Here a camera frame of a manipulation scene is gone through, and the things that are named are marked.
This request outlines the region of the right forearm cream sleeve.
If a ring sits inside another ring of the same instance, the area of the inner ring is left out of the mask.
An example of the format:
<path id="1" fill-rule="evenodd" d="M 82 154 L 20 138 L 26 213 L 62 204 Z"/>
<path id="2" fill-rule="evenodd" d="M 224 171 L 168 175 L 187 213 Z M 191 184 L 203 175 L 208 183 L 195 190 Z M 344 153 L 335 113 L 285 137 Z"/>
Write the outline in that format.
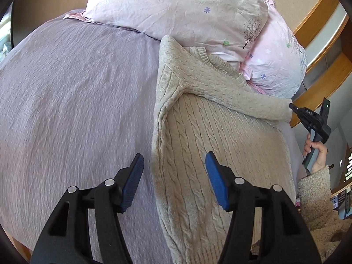
<path id="1" fill-rule="evenodd" d="M 342 220 L 330 200 L 330 174 L 327 166 L 299 180 L 301 216 L 316 243 L 322 261 L 338 247 L 351 220 Z"/>

